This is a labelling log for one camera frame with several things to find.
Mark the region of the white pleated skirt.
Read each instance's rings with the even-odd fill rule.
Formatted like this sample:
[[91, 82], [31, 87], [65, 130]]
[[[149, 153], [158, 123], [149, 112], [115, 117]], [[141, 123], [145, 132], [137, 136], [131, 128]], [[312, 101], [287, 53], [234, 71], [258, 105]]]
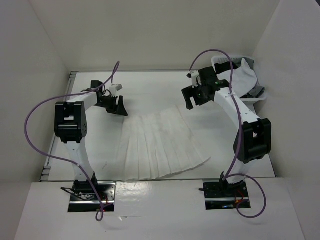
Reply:
[[198, 168], [210, 159], [178, 106], [126, 118], [117, 161], [124, 181], [156, 180]]

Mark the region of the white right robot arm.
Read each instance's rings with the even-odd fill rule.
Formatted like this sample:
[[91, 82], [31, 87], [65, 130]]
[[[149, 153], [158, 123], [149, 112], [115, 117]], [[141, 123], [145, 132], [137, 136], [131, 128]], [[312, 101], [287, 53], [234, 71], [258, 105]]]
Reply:
[[[217, 74], [214, 67], [189, 71], [192, 84], [182, 90], [186, 108], [217, 103], [238, 128], [233, 144], [234, 159], [223, 171], [219, 192], [231, 196], [247, 177], [254, 161], [271, 151], [272, 125], [251, 112], [239, 99], [238, 74], [250, 69], [229, 65]], [[153, 180], [196, 168], [209, 158], [188, 127], [177, 106], [161, 112], [134, 116], [124, 121], [118, 158], [125, 163], [126, 180]]]

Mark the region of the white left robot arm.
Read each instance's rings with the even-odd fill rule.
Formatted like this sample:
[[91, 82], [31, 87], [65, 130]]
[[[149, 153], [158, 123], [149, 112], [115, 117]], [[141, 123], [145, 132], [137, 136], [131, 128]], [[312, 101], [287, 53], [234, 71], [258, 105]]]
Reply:
[[128, 116], [123, 96], [117, 96], [123, 86], [112, 83], [105, 89], [102, 84], [101, 81], [92, 80], [90, 88], [76, 94], [73, 99], [57, 102], [54, 112], [54, 133], [66, 147], [73, 164], [73, 188], [88, 200], [97, 198], [100, 188], [85, 145], [88, 133], [86, 111], [95, 106], [105, 109], [109, 114]]

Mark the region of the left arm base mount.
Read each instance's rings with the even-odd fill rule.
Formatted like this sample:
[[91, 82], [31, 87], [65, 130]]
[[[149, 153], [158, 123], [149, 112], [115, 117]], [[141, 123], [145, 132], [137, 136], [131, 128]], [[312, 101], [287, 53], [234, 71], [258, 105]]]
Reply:
[[[111, 181], [98, 181], [97, 193], [103, 204], [104, 212], [114, 212], [116, 198], [116, 183]], [[61, 187], [69, 195], [69, 213], [98, 212], [101, 208], [100, 201], [89, 183], [80, 186], [74, 182], [72, 187]]]

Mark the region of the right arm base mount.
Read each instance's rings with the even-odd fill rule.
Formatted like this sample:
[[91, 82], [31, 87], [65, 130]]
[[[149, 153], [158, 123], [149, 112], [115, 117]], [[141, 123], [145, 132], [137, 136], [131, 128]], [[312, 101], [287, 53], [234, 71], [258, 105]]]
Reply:
[[244, 180], [229, 184], [222, 178], [204, 180], [198, 189], [204, 194], [206, 210], [231, 210], [251, 208], [247, 185]]

